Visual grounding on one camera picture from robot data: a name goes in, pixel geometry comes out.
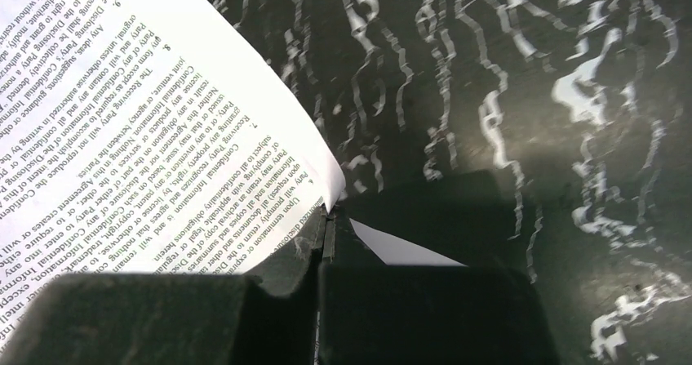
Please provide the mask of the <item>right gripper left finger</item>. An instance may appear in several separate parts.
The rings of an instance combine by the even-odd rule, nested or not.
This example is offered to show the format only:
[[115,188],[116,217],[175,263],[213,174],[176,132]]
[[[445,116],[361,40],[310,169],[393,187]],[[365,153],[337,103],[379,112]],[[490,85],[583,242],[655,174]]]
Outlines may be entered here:
[[327,215],[244,274],[71,274],[46,286],[4,364],[310,364]]

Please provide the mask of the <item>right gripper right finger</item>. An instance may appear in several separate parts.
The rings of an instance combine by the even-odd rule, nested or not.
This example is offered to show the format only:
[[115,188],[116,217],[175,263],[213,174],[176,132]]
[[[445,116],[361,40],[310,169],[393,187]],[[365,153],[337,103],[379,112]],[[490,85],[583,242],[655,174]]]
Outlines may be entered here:
[[506,257],[506,207],[335,210],[319,270],[322,364],[558,364],[539,294]]

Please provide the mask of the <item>printed white paper sheets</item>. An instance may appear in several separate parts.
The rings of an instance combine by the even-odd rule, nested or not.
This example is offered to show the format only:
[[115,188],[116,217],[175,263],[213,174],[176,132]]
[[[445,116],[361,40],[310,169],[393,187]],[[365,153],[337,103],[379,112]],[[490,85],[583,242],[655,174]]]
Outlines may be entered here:
[[238,274],[347,197],[207,0],[1,0],[1,351],[65,277]]

